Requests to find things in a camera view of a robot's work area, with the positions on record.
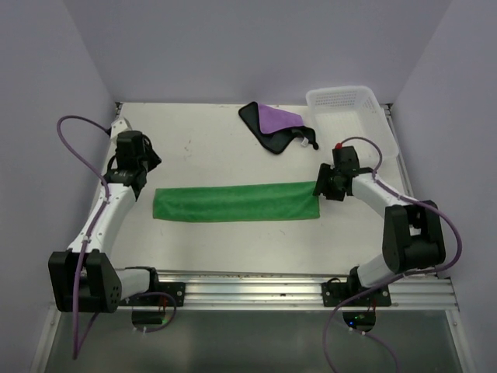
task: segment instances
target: white tabletop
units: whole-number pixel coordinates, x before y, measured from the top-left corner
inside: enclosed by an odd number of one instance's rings
[[[152,218],[156,188],[315,181],[319,165],[331,162],[331,154],[303,148],[298,140],[281,155],[269,153],[239,118],[240,107],[123,105],[121,115],[151,139],[162,164],[148,174],[124,220],[111,254],[115,267],[347,274],[381,252],[383,220],[354,197],[344,202],[321,199],[321,217],[307,221],[182,223]],[[280,109],[305,119],[307,107]],[[107,159],[114,150],[111,146]],[[385,161],[379,173],[403,191],[395,159]]]

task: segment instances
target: lavender wall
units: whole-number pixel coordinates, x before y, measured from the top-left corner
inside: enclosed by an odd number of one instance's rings
[[[88,214],[94,176],[57,138],[58,117],[108,124],[113,101],[61,0],[0,5],[0,371],[28,371],[52,299],[47,260]],[[99,164],[106,139],[69,123],[75,147]]]
[[[496,19],[495,1],[453,0],[393,111],[416,196],[461,230],[465,251],[450,276],[478,372],[497,366]]]
[[[304,103],[368,85],[391,103],[450,0],[65,0],[121,101]]]

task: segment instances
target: green towel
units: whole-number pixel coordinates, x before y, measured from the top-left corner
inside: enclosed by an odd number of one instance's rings
[[[319,218],[315,182],[157,189],[154,218],[172,221],[275,221]]]

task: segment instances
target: white basket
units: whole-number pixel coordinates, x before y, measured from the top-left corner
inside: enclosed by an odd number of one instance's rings
[[[323,88],[309,91],[305,98],[316,140],[328,154],[338,142],[362,136],[380,147],[384,159],[398,155],[394,135],[371,89],[364,86]],[[377,163],[377,152],[371,145],[358,140],[350,144],[354,145],[361,166]]]

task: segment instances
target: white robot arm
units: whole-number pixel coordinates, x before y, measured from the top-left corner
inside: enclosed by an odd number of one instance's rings
[[[333,149],[333,160],[334,168],[321,164],[314,195],[339,201],[349,195],[362,200],[384,219],[384,232],[380,255],[354,267],[346,284],[329,281],[322,285],[325,293],[335,297],[330,306],[407,270],[434,267],[445,260],[438,215],[388,193],[378,181],[387,184],[372,169],[360,168],[353,146]],[[388,189],[396,192],[391,186]],[[436,206],[432,201],[424,202]]]
[[[124,218],[147,182],[147,174],[161,163],[161,159],[152,149],[147,136],[140,131],[133,131],[124,118],[112,123],[109,136],[116,143],[116,154],[111,158],[104,175],[109,195],[106,188],[101,186],[98,200],[85,226],[67,250],[52,253],[48,262],[55,301],[61,311],[72,311],[76,263],[84,242],[88,245],[78,292],[80,312],[114,312],[121,300],[154,291],[158,283],[154,268],[115,270],[109,256]],[[91,234],[87,236],[102,202],[106,206]]]

